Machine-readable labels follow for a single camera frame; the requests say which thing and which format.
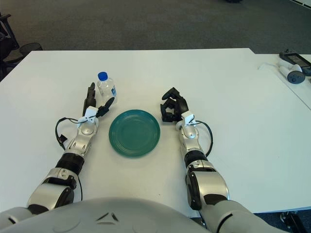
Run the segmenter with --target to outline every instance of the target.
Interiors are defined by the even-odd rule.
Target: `white device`
[[[302,73],[302,69],[298,64],[291,64],[284,60],[279,60],[277,66],[279,71],[284,75],[290,83],[299,84],[302,83],[306,76]]]

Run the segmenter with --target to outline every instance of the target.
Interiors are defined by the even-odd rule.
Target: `bottle label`
[[[113,97],[117,95],[115,86],[113,86],[113,88],[111,89],[111,92],[112,92]]]

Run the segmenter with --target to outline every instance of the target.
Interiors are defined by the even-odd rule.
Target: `white table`
[[[197,216],[187,203],[178,132],[161,121],[161,97],[174,86],[212,128],[209,160],[233,200],[252,212],[310,207],[311,111],[270,68],[257,70],[277,56],[260,56],[250,49],[30,53],[0,83],[0,211],[25,206],[56,165],[63,151],[55,124],[81,116],[100,71],[115,80],[119,100],[100,119],[80,173],[85,199],[144,198]],[[156,148],[139,159],[118,155],[108,140],[113,119],[129,109],[151,113],[161,128]],[[75,126],[63,123],[59,132],[71,138]],[[75,193],[78,201],[78,187]]]

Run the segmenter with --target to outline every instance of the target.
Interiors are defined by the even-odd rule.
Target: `triangular logo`
[[[111,214],[107,212],[96,220],[97,224],[99,225],[116,225],[118,221],[118,218],[113,212]]]

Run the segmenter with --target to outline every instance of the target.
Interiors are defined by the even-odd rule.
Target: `gray carpet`
[[[0,9],[21,45],[45,50],[311,53],[311,10],[289,0],[1,0]]]

